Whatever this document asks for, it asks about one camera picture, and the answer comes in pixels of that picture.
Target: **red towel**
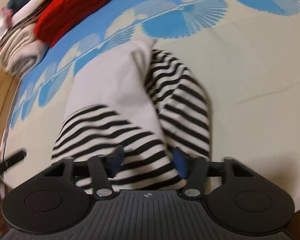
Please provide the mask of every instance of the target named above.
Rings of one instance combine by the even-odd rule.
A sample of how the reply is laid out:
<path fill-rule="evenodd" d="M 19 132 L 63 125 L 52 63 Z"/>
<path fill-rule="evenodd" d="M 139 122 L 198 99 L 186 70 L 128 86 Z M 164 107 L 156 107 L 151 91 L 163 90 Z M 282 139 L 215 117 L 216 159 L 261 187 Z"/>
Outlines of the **red towel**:
<path fill-rule="evenodd" d="M 108 0 L 53 0 L 40 14 L 34 33 L 53 47 L 72 27 L 101 8 Z"/>

